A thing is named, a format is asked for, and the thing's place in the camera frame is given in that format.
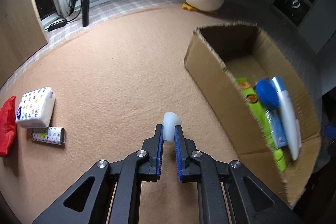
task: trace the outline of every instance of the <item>white tube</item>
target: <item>white tube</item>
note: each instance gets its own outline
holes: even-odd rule
[[[173,112],[166,112],[163,117],[163,140],[173,143],[175,137],[175,127],[182,125],[181,119]]]
[[[285,88],[280,77],[273,77],[271,80],[272,85],[277,91],[280,102],[280,114],[285,130],[285,135],[288,143],[289,150],[293,160],[296,160],[299,155],[300,144],[298,142],[296,117],[291,98]]]

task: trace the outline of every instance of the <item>blue round lid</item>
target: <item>blue round lid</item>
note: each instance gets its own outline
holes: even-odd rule
[[[260,80],[255,85],[255,91],[258,95],[259,100],[269,111],[272,111],[280,106],[277,91],[268,80]]]

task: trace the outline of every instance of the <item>white tissue packet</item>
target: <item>white tissue packet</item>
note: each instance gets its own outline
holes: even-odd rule
[[[48,127],[54,104],[55,94],[49,86],[24,94],[17,109],[16,124],[22,128]]]

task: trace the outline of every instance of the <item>blue logo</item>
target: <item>blue logo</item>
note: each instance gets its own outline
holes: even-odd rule
[[[20,120],[20,117],[21,117],[21,107],[19,107],[19,109],[17,110],[16,117],[17,117],[18,120]]]

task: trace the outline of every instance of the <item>yellow foot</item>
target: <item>yellow foot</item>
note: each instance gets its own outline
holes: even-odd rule
[[[183,3],[182,4],[182,9],[186,9],[188,11],[198,11],[198,9],[196,9],[195,7],[190,6],[187,3]]]
[[[210,11],[210,12],[207,12],[208,14],[210,15],[218,15],[218,11]]]

